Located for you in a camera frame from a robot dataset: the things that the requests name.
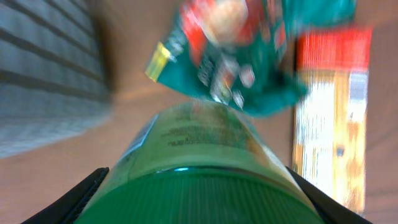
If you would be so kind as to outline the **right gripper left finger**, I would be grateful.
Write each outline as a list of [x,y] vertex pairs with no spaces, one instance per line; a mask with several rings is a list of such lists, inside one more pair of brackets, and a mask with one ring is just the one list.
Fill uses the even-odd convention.
[[28,218],[22,224],[73,223],[97,192],[108,172],[109,167],[96,169],[54,203]]

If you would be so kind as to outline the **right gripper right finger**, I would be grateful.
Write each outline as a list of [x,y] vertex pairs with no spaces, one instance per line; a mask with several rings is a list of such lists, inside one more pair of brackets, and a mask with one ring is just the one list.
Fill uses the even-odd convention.
[[287,167],[296,183],[310,199],[316,211],[327,224],[372,224],[370,221],[340,205],[331,197],[324,194],[298,173]]

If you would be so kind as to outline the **orange spaghetti packet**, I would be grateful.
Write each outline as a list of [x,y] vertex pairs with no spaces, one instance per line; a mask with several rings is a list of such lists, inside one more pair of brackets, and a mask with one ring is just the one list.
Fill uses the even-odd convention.
[[297,76],[308,87],[295,108],[292,168],[342,206],[365,208],[366,115],[373,31],[348,27],[297,41]]

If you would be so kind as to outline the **green lidded jar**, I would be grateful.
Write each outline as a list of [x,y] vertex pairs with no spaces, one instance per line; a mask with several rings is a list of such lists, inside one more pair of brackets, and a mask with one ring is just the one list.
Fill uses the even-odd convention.
[[193,101],[155,115],[78,223],[321,223],[243,114]]

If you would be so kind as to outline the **green Nescafe coffee bag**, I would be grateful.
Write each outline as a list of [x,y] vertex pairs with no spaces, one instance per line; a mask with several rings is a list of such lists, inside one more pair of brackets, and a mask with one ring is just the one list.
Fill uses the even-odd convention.
[[183,1],[145,73],[192,98],[267,116],[307,93],[279,68],[287,43],[348,23],[355,9],[354,0]]

